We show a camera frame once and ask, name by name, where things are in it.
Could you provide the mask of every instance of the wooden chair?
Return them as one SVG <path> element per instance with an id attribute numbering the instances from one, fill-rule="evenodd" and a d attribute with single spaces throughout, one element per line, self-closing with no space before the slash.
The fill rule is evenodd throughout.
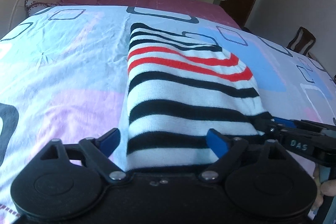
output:
<path id="1" fill-rule="evenodd" d="M 287 48 L 294 52 L 307 55 L 309 50 L 314 46 L 316 38 L 306 28 L 300 27 L 294 39 L 288 44 Z"/>

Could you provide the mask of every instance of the white stripe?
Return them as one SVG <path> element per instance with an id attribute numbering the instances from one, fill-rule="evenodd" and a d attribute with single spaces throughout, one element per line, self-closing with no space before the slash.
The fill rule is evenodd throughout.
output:
<path id="1" fill-rule="evenodd" d="M 208 82 L 215 82 L 215 83 L 220 83 L 223 85 L 228 85 L 235 87 L 237 89 L 248 89 L 248 88 L 255 88 L 257 90 L 257 85 L 254 77 L 252 77 L 251 80 L 240 80 L 237 82 L 231 82 L 229 80 L 222 79 L 218 76 L 213 76 L 213 75 L 205 75 L 202 73 L 197 73 L 193 71 L 186 71 L 183 69 L 172 69 L 170 67 L 164 66 L 164 65 L 157 65 L 157 64 L 141 64 L 138 65 L 137 67 L 133 68 L 129 75 L 128 79 L 131 81 L 135 76 L 142 72 L 146 71 L 160 71 L 160 72 L 166 72 L 170 73 L 172 75 L 184 77 L 184 78 L 191 78 L 191 79 L 196 79 L 196 80 L 203 80 L 203 81 L 208 81 Z"/>
<path id="2" fill-rule="evenodd" d="M 147 100 L 171 100 L 187 105 L 234 109 L 244 115 L 265 112 L 260 97 L 235 98 L 217 90 L 207 90 L 165 80 L 150 80 L 134 87 L 128 95 L 127 113 Z"/>
<path id="3" fill-rule="evenodd" d="M 160 42 L 164 42 L 164 43 L 170 43 L 170 44 L 174 44 L 174 45 L 178 45 L 180 47 L 184 47 L 184 48 L 195 48 L 195 47 L 213 47 L 213 45 L 210 45 L 210 44 L 194 44 L 194 45 L 191 45 L 191 46 L 187 46 L 187 45 L 184 45 L 182 44 L 182 42 L 185 42 L 185 41 L 181 41 L 180 43 L 179 42 L 175 42 L 175 41 L 169 41 L 169 40 L 166 40 L 164 38 L 161 38 L 161 37 L 154 37 L 152 35 L 138 35 L 136 37 L 133 37 L 131 40 L 130 40 L 130 44 L 134 41 L 137 41 L 137 40 L 143 40 L 143 39 L 150 39 L 150 40 L 155 40 L 155 41 L 160 41 Z"/>
<path id="4" fill-rule="evenodd" d="M 167 34 L 167 33 L 163 33 L 163 32 L 160 32 L 160 31 L 152 31 L 152 30 L 148 30 L 148 29 L 144 29 L 144 28 L 137 28 L 135 29 L 132 33 L 136 33 L 136 32 L 146 32 L 148 33 L 148 35 L 151 35 L 151 34 L 159 34 L 163 37 L 166 37 L 166 38 L 170 38 L 170 39 L 173 39 L 173 40 L 177 40 L 177 41 L 181 41 L 181 42 L 187 42 L 187 43 L 200 43 L 200 44 L 204 44 L 204 45 L 209 45 L 209 44 L 206 44 L 204 43 L 203 41 L 201 40 L 197 40 L 195 38 L 191 38 L 191 37 L 179 37 L 179 36 L 175 36 L 175 35 L 170 35 L 170 34 Z"/>
<path id="5" fill-rule="evenodd" d="M 132 122 L 128 128 L 128 138 L 152 131 L 166 131 L 190 136 L 205 136 L 209 129 L 222 134 L 258 135 L 255 128 L 247 122 L 194 121 L 168 115 L 149 115 Z"/>
<path id="6" fill-rule="evenodd" d="M 145 167 L 211 164 L 218 160 L 209 149 L 153 148 L 127 155 L 127 170 Z"/>
<path id="7" fill-rule="evenodd" d="M 138 59 L 142 59 L 142 58 L 146 58 L 146 57 L 155 57 L 155 58 L 163 58 L 163 59 L 168 59 L 168 60 L 174 60 L 174 61 L 179 61 L 179 62 L 183 62 L 183 63 L 187 63 L 189 65 L 193 65 L 193 66 L 197 66 L 200 68 L 204 68 L 207 70 L 211 70 L 214 71 L 216 73 L 222 74 L 222 75 L 232 75 L 235 73 L 242 73 L 244 71 L 244 69 L 246 68 L 246 65 L 239 61 L 238 65 L 236 66 L 230 66 L 230 67 L 225 67 L 225 66 L 210 66 L 210 65 L 205 65 L 205 64 L 201 64 L 201 63 L 197 63 L 197 62 L 193 62 L 188 60 L 187 58 L 180 56 L 178 54 L 174 54 L 174 53 L 168 53 L 168 52 L 146 52 L 143 54 L 137 54 L 132 56 L 128 62 L 127 62 L 127 67 L 130 66 L 130 64 Z M 146 63 L 149 66 L 153 66 L 156 64 L 153 63 Z"/>
<path id="8" fill-rule="evenodd" d="M 129 51 L 129 55 L 131 52 L 140 49 L 140 48 L 145 48 L 145 47 L 164 47 L 164 48 L 168 48 L 172 51 L 176 51 L 179 52 L 180 54 L 183 54 L 185 56 L 190 56 L 190 57 L 199 57 L 199 58 L 217 58 L 219 60 L 226 60 L 226 59 L 230 59 L 231 54 L 230 53 L 226 53 L 224 54 L 223 52 L 211 52 L 211 51 L 198 51 L 198 50 L 188 50 L 188 51 L 182 51 L 178 48 L 175 48 L 174 46 L 171 45 L 167 45 L 167 44 L 161 44 L 161 43 L 155 43 L 155 42 L 151 42 L 151 43 L 140 43 L 138 45 L 135 45 L 131 48 L 131 50 Z"/>

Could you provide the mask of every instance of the knit fabric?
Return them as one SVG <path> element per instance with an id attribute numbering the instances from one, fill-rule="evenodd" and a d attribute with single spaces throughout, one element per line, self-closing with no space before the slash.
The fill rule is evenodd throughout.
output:
<path id="1" fill-rule="evenodd" d="M 253 120 L 272 118 L 251 70 L 218 45 L 135 23 L 128 76 L 129 170 L 213 163 L 210 128 L 258 135 Z"/>

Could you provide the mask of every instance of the patterned bed sheet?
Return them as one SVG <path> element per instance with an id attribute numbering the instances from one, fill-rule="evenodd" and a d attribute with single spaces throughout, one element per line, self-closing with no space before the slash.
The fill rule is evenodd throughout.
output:
<path id="1" fill-rule="evenodd" d="M 52 138 L 76 143 L 113 127 L 110 157 L 125 168 L 130 27 L 218 44 L 254 74 L 264 108 L 276 117 L 335 124 L 336 86 L 314 60 L 253 34 L 193 16 L 125 6 L 46 8 L 0 40 L 0 224 L 19 214 L 14 177 Z M 311 174 L 314 164 L 296 159 Z"/>

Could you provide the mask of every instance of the pillow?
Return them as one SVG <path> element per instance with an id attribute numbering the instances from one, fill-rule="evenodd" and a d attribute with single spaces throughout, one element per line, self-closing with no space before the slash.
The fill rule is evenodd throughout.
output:
<path id="1" fill-rule="evenodd" d="M 25 7 L 28 11 L 28 16 L 32 16 L 35 13 L 48 8 L 48 7 L 54 7 L 54 6 L 61 6 L 59 3 L 47 3 L 47 2 L 39 2 L 39 1 L 33 1 L 33 0 L 25 0 Z"/>

